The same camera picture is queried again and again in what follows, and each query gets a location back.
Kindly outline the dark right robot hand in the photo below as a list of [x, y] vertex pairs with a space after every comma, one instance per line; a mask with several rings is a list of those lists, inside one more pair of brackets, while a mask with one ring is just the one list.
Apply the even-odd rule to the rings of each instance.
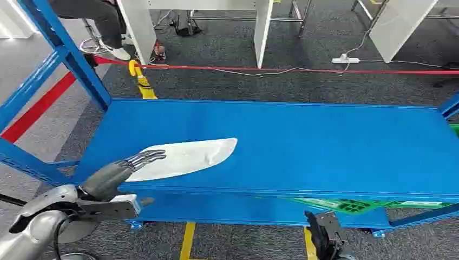
[[304, 227], [307, 259], [353, 259], [345, 250], [345, 239], [339, 234], [340, 224], [332, 211], [314, 214], [305, 211]]

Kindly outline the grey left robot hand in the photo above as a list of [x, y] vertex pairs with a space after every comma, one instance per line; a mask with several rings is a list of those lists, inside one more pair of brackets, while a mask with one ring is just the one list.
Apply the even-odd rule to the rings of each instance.
[[134, 172], [149, 163], [166, 158], [166, 151], [144, 151], [102, 167], [78, 187], [80, 198], [96, 202], [108, 202], [119, 195], [118, 187]]

